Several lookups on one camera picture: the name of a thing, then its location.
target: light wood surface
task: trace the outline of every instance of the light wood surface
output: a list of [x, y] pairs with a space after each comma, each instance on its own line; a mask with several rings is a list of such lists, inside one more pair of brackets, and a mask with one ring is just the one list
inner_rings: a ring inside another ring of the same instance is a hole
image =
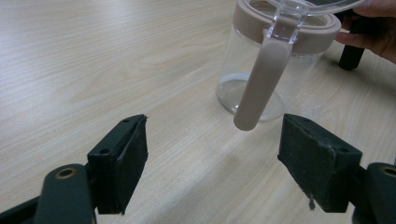
[[[99, 223], [350, 223], [310, 211], [277, 160], [281, 119], [233, 126], [215, 88], [232, 0], [0, 2], [0, 212], [87, 153], [120, 120], [148, 116], [148, 162], [125, 216]], [[333, 43], [298, 112], [363, 152], [396, 158], [396, 65], [368, 50], [353, 72]]]

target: plastic handle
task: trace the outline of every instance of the plastic handle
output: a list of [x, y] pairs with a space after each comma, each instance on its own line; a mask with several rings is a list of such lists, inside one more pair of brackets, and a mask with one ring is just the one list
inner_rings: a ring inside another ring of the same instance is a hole
[[242, 131], [256, 127], [265, 106], [282, 76], [291, 54], [292, 44], [265, 37], [254, 63], [247, 86], [233, 118]]

